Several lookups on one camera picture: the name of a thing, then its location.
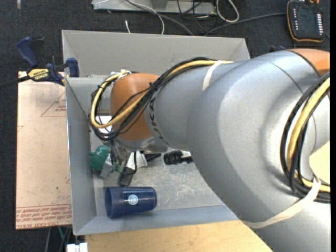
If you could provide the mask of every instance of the blue clamp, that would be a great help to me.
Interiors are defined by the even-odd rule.
[[[25,37],[16,45],[17,51],[21,58],[26,60],[30,67],[27,70],[27,74],[37,67],[46,67],[48,69],[48,76],[40,79],[42,81],[54,82],[64,86],[64,77],[58,73],[59,70],[64,68],[69,68],[71,77],[79,77],[78,63],[74,58],[67,59],[66,63],[60,66],[54,66],[52,63],[47,63],[47,65],[41,65],[36,58],[32,47],[31,47],[30,37]]]

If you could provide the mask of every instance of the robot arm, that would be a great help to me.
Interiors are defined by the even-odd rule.
[[[320,87],[328,71],[328,52],[295,49],[235,63],[192,60],[158,79],[131,74],[112,89],[111,109],[118,120],[114,129],[127,132],[119,130],[113,139],[133,151],[190,151],[211,189],[239,219],[255,225],[294,205],[298,193],[302,196],[298,187],[296,193],[290,189],[284,175],[280,151],[288,152],[289,141],[283,143],[282,136],[288,121],[298,120],[291,118],[297,102],[317,81]],[[298,156],[305,180],[314,178],[309,155],[329,140],[327,91],[302,126],[304,133],[298,134],[301,152],[294,148],[296,153],[289,156],[293,161]],[[122,93],[127,96],[120,99]],[[125,102],[122,117],[117,112],[120,102]],[[133,113],[140,104],[144,111]],[[133,122],[126,122],[130,115]],[[292,127],[285,132],[292,133]],[[310,202],[291,218],[252,230],[274,251],[330,251],[330,184],[322,181],[322,186],[320,201]]]

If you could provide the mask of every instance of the blue cylinder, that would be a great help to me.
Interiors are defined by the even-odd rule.
[[[105,210],[109,218],[137,214],[156,207],[156,191],[152,187],[107,187]]]

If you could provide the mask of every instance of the dark gray carpet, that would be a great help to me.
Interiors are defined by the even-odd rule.
[[[289,0],[244,0],[238,5],[240,19],[286,11]],[[320,0],[324,11],[324,28],[330,34],[331,0]],[[204,32],[191,20],[169,15],[182,22],[195,35]],[[97,13],[91,0],[0,0],[0,76],[1,82],[14,80],[18,70],[26,70],[20,59],[16,43],[26,36],[46,38],[46,56],[54,55],[56,63],[62,61],[62,29],[127,32],[124,21],[131,23],[133,33],[158,34],[161,24],[149,13]],[[185,31],[165,20],[166,34],[184,35]],[[270,46],[292,47],[286,18],[272,17],[217,30],[210,36],[246,38],[251,57],[269,52]],[[321,50],[330,49],[330,41],[322,43],[297,43],[298,46]],[[0,251],[43,251],[48,229],[16,231],[14,228],[15,163],[17,87],[0,90]],[[57,251],[60,238],[52,229],[50,251]]]

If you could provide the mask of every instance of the gray robot arm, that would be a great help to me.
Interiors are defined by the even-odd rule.
[[[115,140],[129,150],[190,151],[204,180],[238,218],[266,221],[300,200],[281,167],[281,136],[302,94],[329,70],[328,59],[314,50],[279,51],[187,70],[151,96],[145,122],[130,128],[136,138]],[[127,78],[113,89],[133,89]],[[324,97],[307,123],[301,170],[308,179],[309,155],[329,140],[329,103]],[[331,251],[330,227],[330,203],[315,201],[252,230],[274,251]]]

